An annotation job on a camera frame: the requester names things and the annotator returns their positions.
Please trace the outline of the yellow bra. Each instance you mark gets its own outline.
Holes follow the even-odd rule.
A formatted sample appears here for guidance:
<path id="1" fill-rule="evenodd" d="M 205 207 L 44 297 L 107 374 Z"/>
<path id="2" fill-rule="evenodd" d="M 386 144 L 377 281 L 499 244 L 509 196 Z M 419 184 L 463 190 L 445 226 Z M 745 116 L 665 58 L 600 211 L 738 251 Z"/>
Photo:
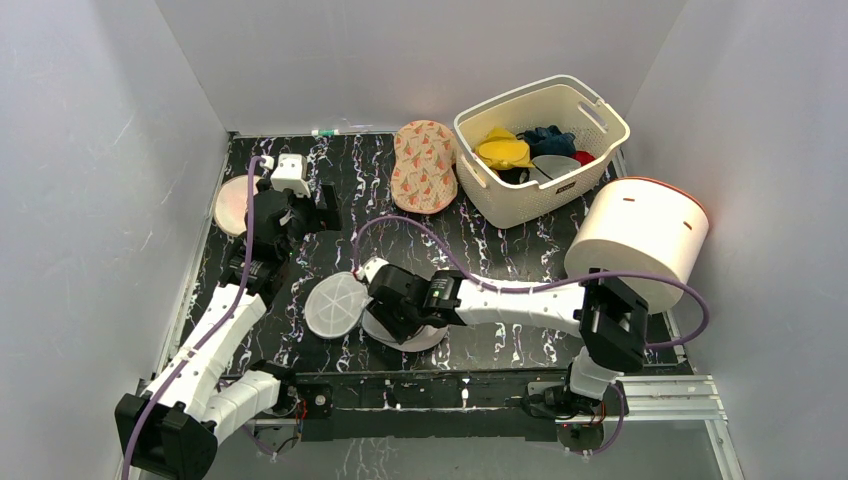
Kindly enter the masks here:
<path id="1" fill-rule="evenodd" d="M 475 155 L 492 170 L 531 168 L 530 146 L 510 131 L 496 127 L 474 148 Z"/>

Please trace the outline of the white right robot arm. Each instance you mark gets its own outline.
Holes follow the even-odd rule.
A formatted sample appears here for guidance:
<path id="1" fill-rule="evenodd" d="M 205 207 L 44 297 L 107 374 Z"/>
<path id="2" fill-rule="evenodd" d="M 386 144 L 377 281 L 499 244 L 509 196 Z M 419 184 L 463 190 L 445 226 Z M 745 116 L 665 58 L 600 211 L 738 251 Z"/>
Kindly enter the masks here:
<path id="1" fill-rule="evenodd" d="M 403 352 L 435 347 L 450 327 L 510 324 L 556 330 L 580 338 L 563 387 L 577 414 L 598 406 L 608 385 L 645 364 L 648 304 L 621 279 L 601 278 L 549 290 L 528 282 L 481 283 L 458 270 L 425 279 L 380 258 L 361 266 L 367 287 L 366 333 Z"/>

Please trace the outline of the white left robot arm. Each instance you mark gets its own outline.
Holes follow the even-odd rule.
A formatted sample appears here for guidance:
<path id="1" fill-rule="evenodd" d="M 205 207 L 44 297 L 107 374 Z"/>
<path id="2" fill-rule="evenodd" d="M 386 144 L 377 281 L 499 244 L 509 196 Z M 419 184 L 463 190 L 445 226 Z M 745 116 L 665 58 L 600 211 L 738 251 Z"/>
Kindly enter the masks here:
<path id="1" fill-rule="evenodd" d="M 210 309 L 178 353 L 141 394 L 115 409 L 124 454 L 132 468 L 167 479 L 201 479 L 219 445 L 256 415 L 290 416 L 300 398 L 294 372 L 259 360 L 228 386 L 224 371 L 243 338 L 284 286 L 291 256 L 307 236 L 342 227 L 331 183 L 298 196 L 262 180 L 249 187 L 246 231 L 228 253 Z"/>

